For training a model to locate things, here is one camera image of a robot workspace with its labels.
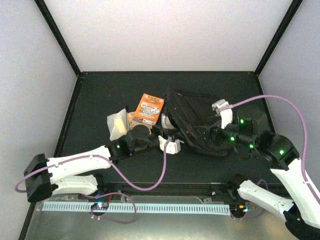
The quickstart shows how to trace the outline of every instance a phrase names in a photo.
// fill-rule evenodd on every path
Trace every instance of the gray floor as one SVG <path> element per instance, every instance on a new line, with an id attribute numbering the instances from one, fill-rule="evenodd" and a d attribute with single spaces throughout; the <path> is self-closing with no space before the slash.
<path id="1" fill-rule="evenodd" d="M 109 214 L 128 220 L 128 214 Z M 91 219 L 83 212 L 35 212 L 27 240 L 295 240 L 285 224 L 271 213 L 240 221 L 229 216 L 139 214 L 123 225 Z"/>

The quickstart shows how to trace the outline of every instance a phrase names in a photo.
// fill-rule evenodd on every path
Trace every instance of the black metal frame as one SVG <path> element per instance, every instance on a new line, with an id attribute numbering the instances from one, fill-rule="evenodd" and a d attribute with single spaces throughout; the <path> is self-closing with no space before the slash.
<path id="1" fill-rule="evenodd" d="M 77 76 L 77 80 L 76 80 L 76 84 L 72 93 L 72 97 L 69 103 L 69 107 L 63 122 L 63 126 L 58 138 L 58 142 L 54 151 L 54 157 L 59 157 L 61 154 L 61 150 L 63 148 L 64 145 L 64 141 L 65 141 L 65 136 L 67 134 L 68 131 L 68 127 L 69 127 L 69 122 L 71 119 L 71 116 L 73 114 L 73 109 L 76 105 L 78 96 L 79 96 L 79 90 L 81 88 L 82 85 L 82 75 L 84 74 L 84 72 L 81 72 L 81 70 L 79 69 L 65 39 L 63 38 L 53 16 L 51 15 L 46 3 L 44 0 L 34 0 L 36 5 L 38 6 L 40 12 L 42 13 L 45 21 L 47 22 L 49 28 L 51 29 L 55 39 L 57 40 L 58 44 L 60 45 L 65 57 L 67 58 L 67 60 L 69 61 L 69 64 L 71 65 L 75 75 Z M 267 64 L 269 58 L 271 57 L 273 51 L 275 50 L 278 42 L 280 41 L 281 37 L 283 36 L 283 34 L 285 33 L 289 23 L 291 22 L 292 18 L 294 17 L 295 13 L 297 12 L 299 6 L 301 5 L 303 0 L 293 0 L 290 7 L 288 8 L 286 14 L 284 15 L 278 29 L 276 30 L 270 44 L 268 45 L 265 53 L 263 54 L 257 68 L 255 69 L 254 73 L 256 75 L 256 80 L 257 83 L 259 85 L 259 89 L 260 89 L 260 93 L 263 94 L 261 85 L 260 85 L 260 81 L 259 81 L 259 75 L 261 74 L 262 70 L 264 69 L 265 65 Z M 267 103 L 265 100 L 263 100 L 263 103 L 267 109 L 267 113 L 268 113 L 268 117 L 269 117 L 269 122 L 271 124 L 271 128 L 274 131 L 274 126 L 273 123 L 270 119 L 270 113 L 267 107 Z M 25 221 L 23 223 L 23 227 L 21 229 L 21 233 L 19 236 L 19 240 L 24 240 L 27 232 L 28 232 L 28 228 L 32 219 L 32 215 L 33 212 L 35 210 L 36 204 L 35 203 L 31 203 L 30 207 L 28 209 Z"/>

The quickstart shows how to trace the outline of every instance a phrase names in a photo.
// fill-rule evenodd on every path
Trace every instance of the cable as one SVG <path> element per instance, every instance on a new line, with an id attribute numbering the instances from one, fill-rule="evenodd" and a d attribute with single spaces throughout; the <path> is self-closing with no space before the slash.
<path id="1" fill-rule="evenodd" d="M 162 173 L 160 175 L 160 178 L 159 180 L 153 185 L 153 186 L 150 186 L 150 187 L 139 187 L 139 186 L 136 186 L 134 185 L 132 182 L 130 182 L 126 176 L 117 168 L 117 166 L 112 162 L 110 161 L 108 158 L 104 157 L 104 156 L 100 156 L 100 155 L 92 155 L 94 158 L 100 158 L 100 159 L 103 159 L 103 160 L 106 160 L 116 171 L 117 173 L 123 178 L 124 181 L 126 181 L 127 184 L 129 184 L 131 187 L 133 187 L 134 189 L 137 189 L 137 190 L 140 190 L 140 191 L 150 191 L 152 189 L 155 189 L 160 183 L 161 181 L 163 180 L 164 178 L 164 175 L 166 173 L 166 168 L 167 168 L 167 146 L 168 144 L 171 142 L 171 139 L 168 139 L 165 144 L 164 144 L 164 148 L 163 148 L 163 168 L 162 168 Z M 61 161 L 59 162 L 59 166 L 62 165 L 62 164 L 65 164 L 65 163 L 68 163 L 68 162 L 71 162 L 71 161 L 74 161 L 74 160 L 78 160 L 78 159 L 85 159 L 85 158 L 90 158 L 91 155 L 84 155 L 84 156 L 77 156 L 77 157 L 73 157 L 71 159 L 68 159 L 68 160 L 64 160 L 64 161 Z M 25 180 L 27 180 L 28 178 L 32 177 L 33 175 L 36 175 L 42 171 L 45 171 L 45 170 L 48 170 L 50 168 L 53 168 L 55 167 L 56 165 L 55 164 L 52 164 L 52 165 L 49 165 L 49 166 L 45 166 L 45 167 L 42 167 L 38 170 L 35 170 L 31 173 L 29 173 L 28 175 L 26 175 L 21 181 L 19 181 L 15 186 L 14 186 L 14 190 L 18 193 L 26 193 L 27 191 L 26 190 L 20 190 L 18 189 L 19 185 L 21 183 L 23 183 Z"/>
<path id="2" fill-rule="evenodd" d="M 106 217 L 106 216 L 98 216 L 97 218 L 100 220 L 100 219 L 104 219 L 104 220 L 109 220 L 111 222 L 114 222 L 114 223 L 117 223 L 117 224 L 131 224 L 133 223 L 134 221 L 137 220 L 138 216 L 137 216 L 137 206 L 135 204 L 135 202 L 131 199 L 131 197 L 129 197 L 128 195 L 122 193 L 122 192 L 110 192 L 110 193 L 106 193 L 106 194 L 103 194 L 103 195 L 99 195 L 99 196 L 90 196 L 90 195 L 86 195 L 86 194 L 82 194 L 82 196 L 85 196 L 86 198 L 88 199 L 100 199 L 100 198 L 103 198 L 103 197 L 107 197 L 107 196 L 112 196 L 112 195 L 121 195 L 121 196 L 124 196 L 126 197 L 133 205 L 133 210 L 134 210 L 134 214 L 133 214 L 133 217 L 131 220 L 129 221 L 120 221 L 120 220 L 115 220 L 115 219 L 112 219 L 112 218 L 109 218 L 109 217 Z M 91 217 L 94 218 L 95 215 L 94 215 L 94 210 L 95 209 L 91 209 Z"/>
<path id="3" fill-rule="evenodd" d="M 264 180 L 264 179 L 260 179 L 260 180 L 257 182 L 257 185 L 259 186 L 259 185 L 261 184 L 261 182 L 263 182 L 263 183 L 265 184 L 265 189 L 266 189 L 267 191 L 269 191 L 269 187 L 268 187 L 267 181 Z M 255 215 L 255 216 L 252 216 L 252 217 L 247 217 L 247 218 L 244 218 L 244 217 L 246 216 L 247 212 L 244 214 L 243 217 L 236 217 L 236 216 L 234 216 L 234 215 L 232 214 L 232 212 L 230 212 L 230 216 L 231 216 L 233 219 L 239 219 L 239 220 L 241 220 L 241 221 L 249 221 L 249 220 L 257 219 L 257 218 L 261 217 L 265 212 L 266 212 L 266 210 L 265 210 L 265 209 L 262 209 L 262 211 L 261 211 L 259 214 Z"/>
<path id="4" fill-rule="evenodd" d="M 313 189 L 311 184 L 308 183 L 308 178 L 307 178 L 307 174 L 306 174 L 306 155 L 307 155 L 307 144 L 308 144 L 307 125 L 306 125 L 306 121 L 305 121 L 304 117 L 302 116 L 301 112 L 299 111 L 299 109 L 297 108 L 296 105 L 294 105 L 290 100 L 288 100 L 288 99 L 286 99 L 286 98 L 284 98 L 282 96 L 277 96 L 277 95 L 259 95 L 259 96 L 250 97 L 250 98 L 248 98 L 246 100 L 237 102 L 235 104 L 231 104 L 231 105 L 229 105 L 227 107 L 223 107 L 220 111 L 227 110 L 227 109 L 233 109 L 235 107 L 238 107 L 240 105 L 249 103 L 251 101 L 254 101 L 254 100 L 257 100 L 257 99 L 264 99 L 264 98 L 281 99 L 281 100 L 287 102 L 288 104 L 290 104 L 294 108 L 296 113 L 299 115 L 300 121 L 301 121 L 302 127 L 303 127 L 303 149 L 302 149 L 302 157 L 301 157 L 301 173 L 302 173 L 302 177 L 303 177 L 304 181 L 307 182 L 306 185 L 308 186 L 308 188 L 311 191 L 312 195 L 317 200 L 317 202 L 320 204 L 319 196 L 316 194 L 316 191 Z"/>

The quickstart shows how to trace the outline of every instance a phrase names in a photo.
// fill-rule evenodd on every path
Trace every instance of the white panel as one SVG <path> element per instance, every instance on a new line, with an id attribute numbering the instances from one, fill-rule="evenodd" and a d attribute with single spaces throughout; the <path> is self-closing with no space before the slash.
<path id="1" fill-rule="evenodd" d="M 291 0 L 46 0 L 82 71 L 253 71 Z"/>
<path id="2" fill-rule="evenodd" d="M 14 185 L 36 154 L 53 155 L 75 82 L 35 2 L 1 1 L 1 239 L 19 237 L 29 203 Z"/>
<path id="3" fill-rule="evenodd" d="M 301 110 L 308 129 L 306 170 L 320 188 L 320 1 L 303 1 L 260 75 L 265 94 L 288 98 Z M 295 111 L 281 100 L 268 106 L 279 134 L 301 153 L 303 131 Z"/>

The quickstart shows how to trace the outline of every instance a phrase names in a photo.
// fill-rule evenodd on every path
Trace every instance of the orange box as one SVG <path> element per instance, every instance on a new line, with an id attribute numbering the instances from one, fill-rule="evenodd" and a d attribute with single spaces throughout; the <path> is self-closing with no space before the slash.
<path id="1" fill-rule="evenodd" d="M 164 106 L 165 100 L 144 93 L 135 110 L 133 120 L 139 123 L 155 125 Z"/>

